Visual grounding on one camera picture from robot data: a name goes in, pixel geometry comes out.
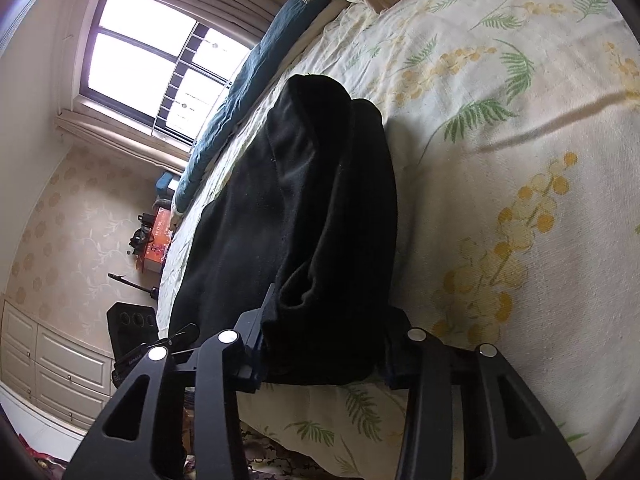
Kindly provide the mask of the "black pants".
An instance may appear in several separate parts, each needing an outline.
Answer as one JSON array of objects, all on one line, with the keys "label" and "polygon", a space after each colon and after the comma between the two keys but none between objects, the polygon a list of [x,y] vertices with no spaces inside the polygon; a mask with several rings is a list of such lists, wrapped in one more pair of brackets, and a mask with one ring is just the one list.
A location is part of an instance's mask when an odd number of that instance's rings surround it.
[{"label": "black pants", "polygon": [[397,218],[378,109],[295,75],[202,211],[169,328],[208,338],[262,309],[267,382],[360,382],[390,322]]}]

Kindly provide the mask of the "black tripod stick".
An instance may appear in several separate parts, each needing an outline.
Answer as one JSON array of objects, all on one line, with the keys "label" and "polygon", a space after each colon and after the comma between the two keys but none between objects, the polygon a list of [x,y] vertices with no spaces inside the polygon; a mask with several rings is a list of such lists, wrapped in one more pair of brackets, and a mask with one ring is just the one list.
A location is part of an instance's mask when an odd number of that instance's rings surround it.
[{"label": "black tripod stick", "polygon": [[140,292],[145,292],[151,299],[157,301],[158,300],[158,296],[160,296],[160,289],[155,286],[155,287],[145,287],[143,285],[134,283],[132,281],[127,280],[122,274],[114,274],[114,273],[109,273],[107,274],[107,277],[110,278],[111,280],[129,286],[131,288],[140,290]]}]

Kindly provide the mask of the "orange box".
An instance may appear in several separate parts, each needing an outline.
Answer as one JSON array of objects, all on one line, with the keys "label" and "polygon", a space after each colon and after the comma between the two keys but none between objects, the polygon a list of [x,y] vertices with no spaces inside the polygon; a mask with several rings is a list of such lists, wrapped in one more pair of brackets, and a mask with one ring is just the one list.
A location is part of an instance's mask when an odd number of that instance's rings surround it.
[{"label": "orange box", "polygon": [[154,219],[149,240],[142,254],[143,270],[161,274],[172,239],[171,214],[160,208]]}]

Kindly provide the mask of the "blue box by bed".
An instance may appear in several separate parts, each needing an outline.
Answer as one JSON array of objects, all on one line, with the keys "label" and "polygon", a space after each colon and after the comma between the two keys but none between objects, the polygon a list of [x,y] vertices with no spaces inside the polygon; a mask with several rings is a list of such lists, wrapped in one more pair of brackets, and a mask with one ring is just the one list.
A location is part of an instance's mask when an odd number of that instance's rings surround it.
[{"label": "blue box by bed", "polygon": [[157,197],[172,199],[178,188],[180,177],[172,172],[165,171],[155,183],[155,193]]}]

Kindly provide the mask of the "white drawer cabinet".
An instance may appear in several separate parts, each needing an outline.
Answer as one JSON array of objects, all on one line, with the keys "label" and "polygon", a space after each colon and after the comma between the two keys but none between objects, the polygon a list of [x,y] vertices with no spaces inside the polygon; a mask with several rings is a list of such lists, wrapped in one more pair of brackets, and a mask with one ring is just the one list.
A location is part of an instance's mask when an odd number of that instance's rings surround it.
[{"label": "white drawer cabinet", "polygon": [[112,368],[104,353],[2,304],[1,381],[40,410],[89,429],[115,392]]}]

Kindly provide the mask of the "floral white bed cover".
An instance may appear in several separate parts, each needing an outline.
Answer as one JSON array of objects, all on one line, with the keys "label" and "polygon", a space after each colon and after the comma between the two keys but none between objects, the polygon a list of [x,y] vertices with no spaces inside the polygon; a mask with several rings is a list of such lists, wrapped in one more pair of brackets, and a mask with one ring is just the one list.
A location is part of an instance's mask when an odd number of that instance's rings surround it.
[{"label": "floral white bed cover", "polygon": [[204,207],[295,74],[381,111],[399,198],[393,304],[495,344],[588,478],[639,419],[639,45],[613,0],[330,6],[204,174],[168,252],[167,330]]}]

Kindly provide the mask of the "dark teal quilt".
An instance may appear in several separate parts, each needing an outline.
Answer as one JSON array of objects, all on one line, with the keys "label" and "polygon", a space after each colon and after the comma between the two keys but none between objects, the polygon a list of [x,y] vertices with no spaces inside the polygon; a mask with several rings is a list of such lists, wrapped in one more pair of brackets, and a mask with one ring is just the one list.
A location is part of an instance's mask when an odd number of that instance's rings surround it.
[{"label": "dark teal quilt", "polygon": [[270,82],[279,76],[280,68],[305,50],[345,6],[344,0],[286,0],[250,51],[221,107],[203,128],[172,198],[174,214],[181,216],[188,210],[209,163],[224,150]]}]

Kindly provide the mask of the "window with dark frame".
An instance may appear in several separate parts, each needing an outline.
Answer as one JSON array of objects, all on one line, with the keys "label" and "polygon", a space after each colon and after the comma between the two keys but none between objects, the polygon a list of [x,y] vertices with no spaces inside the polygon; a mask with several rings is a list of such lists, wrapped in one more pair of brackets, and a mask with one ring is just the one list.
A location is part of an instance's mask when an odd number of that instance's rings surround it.
[{"label": "window with dark frame", "polygon": [[80,94],[187,151],[250,48],[155,0],[98,0]]}]

